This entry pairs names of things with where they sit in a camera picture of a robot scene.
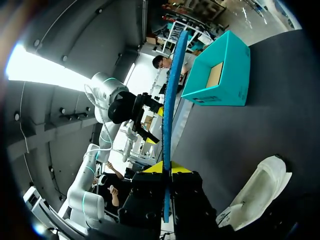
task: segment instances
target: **floor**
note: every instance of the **floor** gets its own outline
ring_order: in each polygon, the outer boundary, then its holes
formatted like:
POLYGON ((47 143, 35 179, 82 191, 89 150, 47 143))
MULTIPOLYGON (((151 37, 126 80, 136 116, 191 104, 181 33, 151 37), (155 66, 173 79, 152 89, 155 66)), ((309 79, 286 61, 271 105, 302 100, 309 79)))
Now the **floor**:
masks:
POLYGON ((227 30, 232 31, 248 46, 286 32, 268 11, 261 11, 263 16, 260 16, 244 0, 220 2, 226 10, 216 20, 217 23, 229 25, 227 30))
POLYGON ((254 44, 246 106, 194 105, 171 159, 200 173, 218 213, 259 162, 275 154, 285 157, 292 171, 277 201, 315 194, 320 187, 320 71, 313 49, 301 30, 280 34, 283 30, 272 16, 264 14, 265 24, 243 1, 225 2, 237 5, 221 18, 247 45, 254 44))

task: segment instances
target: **wall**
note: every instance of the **wall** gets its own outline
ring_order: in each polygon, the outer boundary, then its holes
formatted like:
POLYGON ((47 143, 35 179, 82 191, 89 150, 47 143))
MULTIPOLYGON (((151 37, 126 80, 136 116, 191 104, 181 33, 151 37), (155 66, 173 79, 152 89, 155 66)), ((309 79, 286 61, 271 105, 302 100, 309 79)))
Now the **wall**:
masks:
MULTIPOLYGON (((141 3, 142 0, 52 0, 28 26, 21 42, 29 53, 87 78, 105 72, 117 75, 123 82, 142 42, 141 3)), ((32 179, 42 197, 57 211, 78 172, 93 129, 98 128, 94 106, 83 92, 21 80, 7 83, 8 156, 21 192, 26 191, 32 179), (86 112, 88 117, 68 120, 60 108, 66 114, 86 112), (20 113, 21 125, 14 120, 15 113, 20 113)))
POLYGON ((94 109, 83 92, 34 82, 7 83, 4 122, 7 152, 16 180, 24 193, 32 179, 39 193, 56 210, 62 203, 59 197, 64 199, 78 172, 97 122, 93 111, 87 112, 88 117, 69 121, 61 117, 60 107, 65 108, 66 114, 83 113, 86 107, 94 109), (19 121, 14 119, 16 112, 20 112, 26 139, 19 121), (57 174, 50 172, 50 166, 57 174))
POLYGON ((127 84, 133 94, 149 93, 158 73, 158 70, 152 65, 153 58, 153 56, 140 53, 127 84))
POLYGON ((23 36, 25 48, 87 78, 112 75, 126 46, 137 54, 142 43, 142 0, 78 0, 67 8, 73 2, 40 14, 23 36), (36 40, 41 43, 35 46, 36 40))

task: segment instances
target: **black table surface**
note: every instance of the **black table surface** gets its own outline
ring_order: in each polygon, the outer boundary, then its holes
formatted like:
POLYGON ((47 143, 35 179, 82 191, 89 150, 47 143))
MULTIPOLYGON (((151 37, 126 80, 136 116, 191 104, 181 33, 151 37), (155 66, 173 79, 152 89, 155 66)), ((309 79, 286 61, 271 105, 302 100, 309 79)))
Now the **black table surface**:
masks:
POLYGON ((295 30, 250 52, 246 106, 194 105, 172 158, 200 173, 218 213, 275 154, 292 172, 277 201, 314 194, 320 186, 320 61, 311 43, 295 30))

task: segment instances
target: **person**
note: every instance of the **person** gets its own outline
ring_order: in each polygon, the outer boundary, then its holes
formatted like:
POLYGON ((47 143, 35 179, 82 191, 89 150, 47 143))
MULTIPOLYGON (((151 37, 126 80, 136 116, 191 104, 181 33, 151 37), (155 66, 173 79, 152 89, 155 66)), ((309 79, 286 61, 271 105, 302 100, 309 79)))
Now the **person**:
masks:
MULTIPOLYGON (((174 57, 173 54, 170 55, 169 57, 158 55, 152 60, 152 64, 156 69, 169 69, 171 67, 173 57, 174 57)), ((188 52, 185 53, 184 59, 183 59, 183 65, 181 69, 182 75, 188 73, 191 70, 192 66, 194 65, 196 57, 197 56, 194 54, 191 54, 188 52)))
POLYGON ((104 179, 104 185, 99 185, 97 194, 103 197, 106 203, 105 210, 117 215, 118 209, 123 206, 130 193, 131 182, 126 181, 124 176, 113 167, 111 162, 108 162, 106 166, 114 173, 104 172, 102 174, 106 179, 104 179))

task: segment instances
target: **bright light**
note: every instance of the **bright light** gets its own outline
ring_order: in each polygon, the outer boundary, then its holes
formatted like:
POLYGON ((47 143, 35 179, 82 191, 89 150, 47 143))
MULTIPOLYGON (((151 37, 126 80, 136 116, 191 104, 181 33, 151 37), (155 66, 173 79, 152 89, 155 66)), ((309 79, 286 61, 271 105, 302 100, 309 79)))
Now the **bright light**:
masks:
POLYGON ((27 52, 21 45, 14 48, 5 73, 11 81, 51 84, 82 92, 84 84, 90 81, 64 66, 27 52))
POLYGON ((129 82, 129 79, 130 79, 130 77, 131 77, 131 74, 132 74, 132 72, 134 71, 134 68, 135 68, 135 63, 132 63, 132 65, 131 65, 131 67, 130 67, 130 70, 129 70, 129 72, 128 72, 125 80, 124 80, 124 83, 123 83, 124 85, 127 86, 128 82, 129 82))
POLYGON ((37 234, 43 235, 46 232, 47 228, 40 223, 35 223, 35 224, 33 224, 33 230, 37 234))

